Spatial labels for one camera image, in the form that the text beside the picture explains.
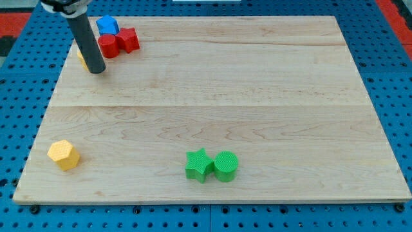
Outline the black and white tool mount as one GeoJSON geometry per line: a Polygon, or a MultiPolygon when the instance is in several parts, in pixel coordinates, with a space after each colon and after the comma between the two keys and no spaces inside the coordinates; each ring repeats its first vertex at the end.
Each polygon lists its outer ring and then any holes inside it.
{"type": "Polygon", "coordinates": [[[92,0],[40,0],[41,6],[49,13],[60,13],[65,18],[76,18],[85,14],[92,0]]]}

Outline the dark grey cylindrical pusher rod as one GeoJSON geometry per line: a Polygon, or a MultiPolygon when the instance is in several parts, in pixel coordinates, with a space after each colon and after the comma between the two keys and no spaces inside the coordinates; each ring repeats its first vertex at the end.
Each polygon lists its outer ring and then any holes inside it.
{"type": "Polygon", "coordinates": [[[106,69],[106,64],[86,13],[68,17],[66,20],[89,72],[102,73],[106,69]]]}

